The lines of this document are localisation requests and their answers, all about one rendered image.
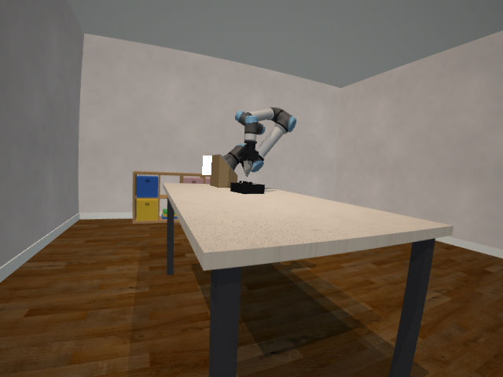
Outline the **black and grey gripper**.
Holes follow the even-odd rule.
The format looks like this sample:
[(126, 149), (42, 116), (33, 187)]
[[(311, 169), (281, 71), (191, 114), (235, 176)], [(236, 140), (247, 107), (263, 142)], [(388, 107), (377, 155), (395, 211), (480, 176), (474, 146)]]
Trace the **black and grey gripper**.
[[(254, 169), (254, 167), (252, 166), (254, 160), (259, 159), (259, 152), (255, 150), (255, 144), (257, 144), (257, 141), (244, 141), (244, 143), (247, 144), (247, 148), (242, 152), (240, 162), (244, 169), (246, 177), (248, 177), (250, 171)], [(247, 161), (247, 159), (249, 162)]]

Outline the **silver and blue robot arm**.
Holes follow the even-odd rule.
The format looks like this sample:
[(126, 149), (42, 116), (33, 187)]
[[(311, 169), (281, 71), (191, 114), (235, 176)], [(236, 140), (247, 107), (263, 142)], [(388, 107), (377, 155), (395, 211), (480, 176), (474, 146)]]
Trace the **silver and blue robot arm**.
[[(296, 125), (296, 118), (280, 108), (266, 108), (256, 112), (238, 111), (235, 120), (244, 125), (244, 140), (256, 141), (256, 134), (261, 135), (265, 132), (265, 126), (257, 121), (272, 120), (275, 122), (274, 129), (265, 138), (261, 145), (256, 149), (259, 152), (259, 159), (254, 160), (251, 172), (260, 170), (264, 164), (265, 155), (277, 143), (283, 134), (292, 132)], [(245, 118), (246, 117), (246, 118)], [(244, 146), (244, 147), (243, 147)], [(242, 152), (247, 148), (245, 144), (238, 144), (227, 155), (223, 156), (226, 162), (235, 170), (240, 163)]]

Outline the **black lighting desk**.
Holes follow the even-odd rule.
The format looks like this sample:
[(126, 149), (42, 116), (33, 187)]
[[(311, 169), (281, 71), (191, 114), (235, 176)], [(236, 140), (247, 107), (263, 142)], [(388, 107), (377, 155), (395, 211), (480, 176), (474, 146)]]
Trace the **black lighting desk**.
[(240, 181), (239, 183), (231, 183), (230, 191), (231, 192), (239, 192), (244, 194), (255, 194), (260, 193), (263, 194), (265, 190), (265, 185), (254, 184), (248, 181)]

